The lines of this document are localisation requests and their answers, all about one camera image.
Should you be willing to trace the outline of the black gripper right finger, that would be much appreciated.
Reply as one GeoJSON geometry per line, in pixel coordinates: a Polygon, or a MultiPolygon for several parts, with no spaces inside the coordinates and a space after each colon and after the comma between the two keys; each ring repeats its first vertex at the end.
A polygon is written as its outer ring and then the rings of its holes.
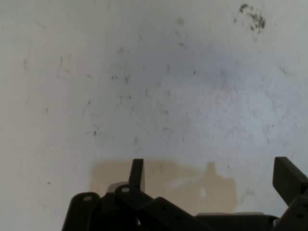
{"type": "Polygon", "coordinates": [[[273,187],[288,208],[275,222],[274,231],[308,229],[308,178],[287,157],[274,159],[273,187]]]}

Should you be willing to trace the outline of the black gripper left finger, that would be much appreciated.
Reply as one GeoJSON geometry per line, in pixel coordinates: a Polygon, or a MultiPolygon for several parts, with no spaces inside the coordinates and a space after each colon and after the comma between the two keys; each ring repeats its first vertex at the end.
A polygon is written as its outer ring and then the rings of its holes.
{"type": "Polygon", "coordinates": [[[64,231],[205,231],[207,226],[170,201],[152,198],[144,190],[143,159],[134,159],[127,183],[100,197],[75,195],[64,231]]]}

